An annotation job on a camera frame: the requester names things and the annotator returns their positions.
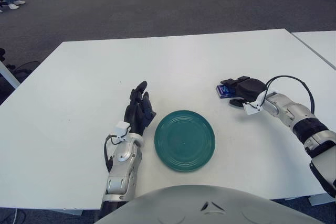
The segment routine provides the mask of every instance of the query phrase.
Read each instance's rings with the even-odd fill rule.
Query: small blue package
[[[232,98],[237,97],[235,90],[230,90],[225,85],[218,85],[217,86],[217,93],[219,95],[219,98]]]

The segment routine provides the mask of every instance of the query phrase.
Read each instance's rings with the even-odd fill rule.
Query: white tabletop
[[[304,80],[316,116],[336,129],[336,72],[284,29],[64,42],[0,106],[0,207],[98,209],[105,137],[143,80],[157,116],[143,135],[137,196],[184,184],[269,199],[323,193],[288,128],[265,111],[247,116],[216,93],[223,79],[280,74]],[[294,80],[274,87],[309,106]],[[155,152],[155,129],[176,110],[201,114],[215,132],[214,155],[195,172],[170,170]]]
[[[336,70],[336,31],[308,31],[293,34]]]

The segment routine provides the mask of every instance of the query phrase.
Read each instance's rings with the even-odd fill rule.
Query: green plate
[[[175,111],[162,119],[154,142],[162,162],[179,172],[201,168],[215,150],[215,134],[210,124],[189,110]]]

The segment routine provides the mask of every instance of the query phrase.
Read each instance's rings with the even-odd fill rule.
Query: robotic arm
[[[266,84],[250,77],[237,80],[228,79],[221,83],[228,87],[235,97],[230,104],[244,107],[247,114],[266,110],[297,136],[304,150],[312,158],[310,169],[323,189],[332,197],[336,196],[336,133],[328,130],[314,115],[314,100],[311,98],[311,110],[302,104],[291,101],[287,96],[277,93]]]
[[[109,177],[106,193],[103,196],[100,217],[104,217],[126,202],[134,199],[137,184],[136,174],[141,162],[143,146],[142,134],[156,113],[153,112],[149,94],[144,92],[147,82],[143,81],[130,96],[124,121],[114,128],[115,135],[109,135],[104,145],[104,157]],[[111,140],[117,145],[112,156],[108,157],[106,145]]]

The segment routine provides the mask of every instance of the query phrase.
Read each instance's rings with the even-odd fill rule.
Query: carpeted floor
[[[62,41],[70,40],[274,28],[286,28],[290,32],[336,30],[335,0],[25,1],[27,4],[20,9],[4,7],[0,14],[0,47],[7,51],[5,63],[43,61]],[[311,207],[307,197],[277,202],[325,223],[335,223],[335,204]],[[12,209],[0,209],[0,223],[11,212]],[[25,213],[25,224],[93,223],[96,217],[95,211],[84,211],[80,217],[49,210],[25,210]],[[19,212],[18,218],[22,220],[23,214]]]

